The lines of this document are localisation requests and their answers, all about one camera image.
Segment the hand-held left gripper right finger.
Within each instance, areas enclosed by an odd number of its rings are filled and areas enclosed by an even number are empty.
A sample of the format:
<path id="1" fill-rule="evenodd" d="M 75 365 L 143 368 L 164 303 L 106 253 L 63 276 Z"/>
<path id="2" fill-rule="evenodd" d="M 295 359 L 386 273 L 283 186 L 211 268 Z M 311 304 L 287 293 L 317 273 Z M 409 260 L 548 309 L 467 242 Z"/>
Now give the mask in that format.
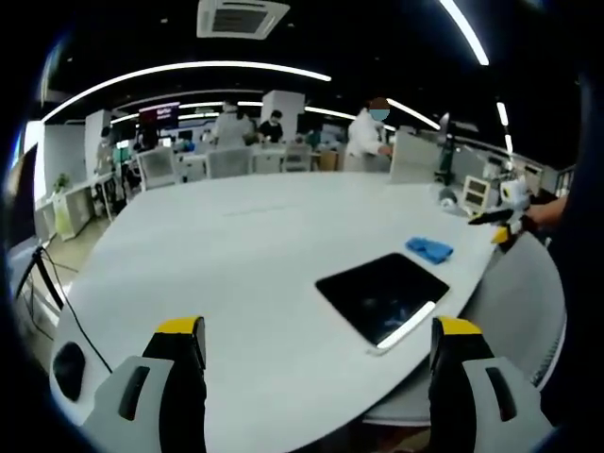
<path id="1" fill-rule="evenodd" d="M 553 427 L 541 395 L 471 322 L 432 320 L 428 388 L 431 452 L 532 452 Z"/>

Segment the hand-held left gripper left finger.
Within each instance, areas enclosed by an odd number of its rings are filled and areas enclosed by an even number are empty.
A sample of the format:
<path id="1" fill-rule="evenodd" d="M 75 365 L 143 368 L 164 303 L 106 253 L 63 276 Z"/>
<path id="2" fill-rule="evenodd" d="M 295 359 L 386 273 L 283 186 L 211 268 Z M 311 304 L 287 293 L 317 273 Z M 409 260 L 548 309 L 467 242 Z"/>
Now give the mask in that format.
<path id="1" fill-rule="evenodd" d="M 204 318 L 162 323 L 97 388 L 88 439 L 99 452 L 205 452 L 205 369 Z"/>

